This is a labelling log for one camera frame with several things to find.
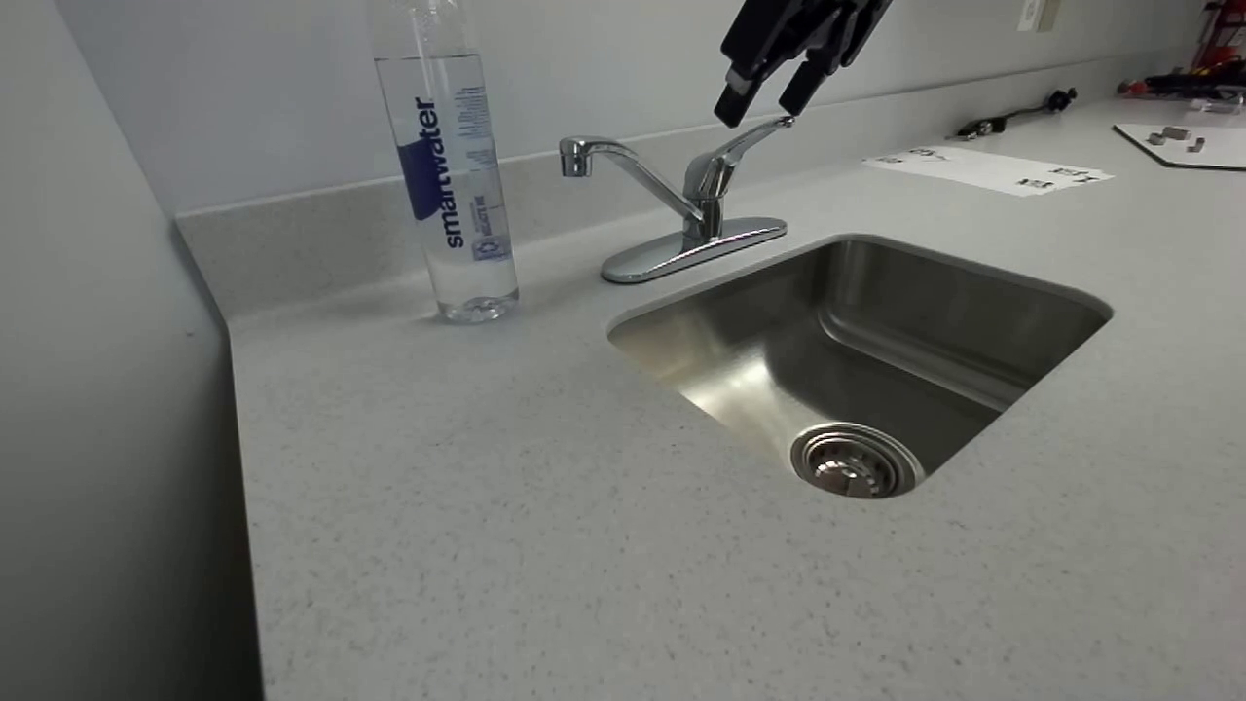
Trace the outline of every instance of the clear bottle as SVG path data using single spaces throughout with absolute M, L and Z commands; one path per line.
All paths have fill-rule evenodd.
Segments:
M 459 4 L 371 0 L 371 26 L 440 320 L 490 324 L 519 307 L 519 282 L 481 61 Z

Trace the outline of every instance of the paper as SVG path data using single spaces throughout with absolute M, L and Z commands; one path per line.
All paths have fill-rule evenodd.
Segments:
M 881 171 L 908 171 L 925 179 L 951 179 L 979 191 L 999 191 L 1015 198 L 1043 198 L 1053 191 L 1104 184 L 1104 171 L 1073 167 L 1073 163 L 1043 163 L 1043 159 L 1012 159 L 968 146 L 918 146 L 883 159 L 869 159 Z
M 1117 126 L 1126 141 L 1166 167 L 1246 171 L 1246 126 Z

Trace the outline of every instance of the wall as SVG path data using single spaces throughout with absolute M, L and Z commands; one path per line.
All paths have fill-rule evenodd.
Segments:
M 394 174 L 362 0 L 61 0 L 125 132 L 171 210 Z M 741 0 L 471 0 L 501 156 L 563 132 L 707 126 Z M 1200 0 L 1063 0 L 1015 36 L 1018 0 L 895 0 L 839 93 L 1024 66 L 1187 53 Z
M 244 697 L 222 335 L 49 0 L 0 4 L 0 326 L 0 697 Z

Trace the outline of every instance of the faucet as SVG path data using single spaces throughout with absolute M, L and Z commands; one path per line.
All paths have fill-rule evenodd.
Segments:
M 656 179 L 628 144 L 619 141 L 559 141 L 559 174 L 563 179 L 586 179 L 593 156 L 611 159 L 621 167 L 634 184 L 642 184 L 655 198 L 663 198 L 673 215 L 680 215 L 680 231 L 656 241 L 646 241 L 639 249 L 621 249 L 604 266 L 604 282 L 611 283 L 646 283 L 717 258 L 726 258 L 737 249 L 750 249 L 758 241 L 773 241 L 787 233 L 787 223 L 778 218 L 724 218 L 724 196 L 732 188 L 732 174 L 741 159 L 773 137 L 778 128 L 790 128 L 790 118 L 768 121 L 747 128 L 743 137 L 697 156 L 685 171 L 685 188 L 673 191 L 664 179 Z

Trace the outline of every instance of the stainless steel sink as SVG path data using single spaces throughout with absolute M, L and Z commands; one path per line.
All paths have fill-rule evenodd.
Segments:
M 883 237 L 621 320 L 611 341 L 815 487 L 889 497 L 935 475 L 1108 307 Z

